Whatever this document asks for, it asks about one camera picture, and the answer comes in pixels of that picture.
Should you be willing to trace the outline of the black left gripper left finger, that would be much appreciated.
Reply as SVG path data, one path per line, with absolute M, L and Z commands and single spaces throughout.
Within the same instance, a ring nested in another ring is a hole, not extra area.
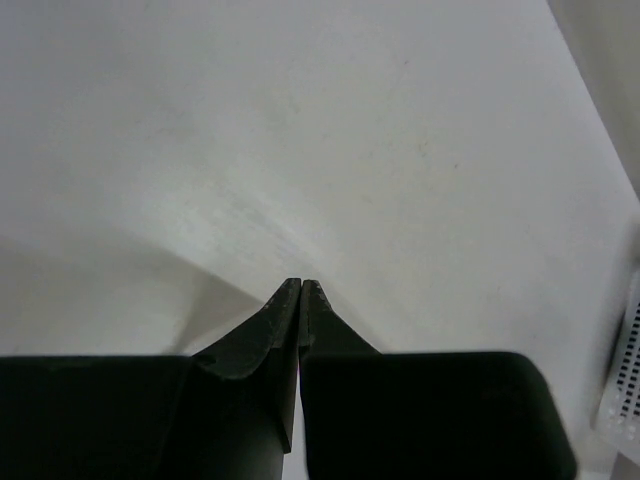
M 292 447 L 300 281 L 194 357 L 189 476 L 279 479 Z

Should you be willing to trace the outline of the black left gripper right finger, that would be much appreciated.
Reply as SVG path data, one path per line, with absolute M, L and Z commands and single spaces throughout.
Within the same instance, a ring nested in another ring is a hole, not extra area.
M 316 280 L 305 280 L 300 295 L 300 355 L 379 355 L 333 309 Z

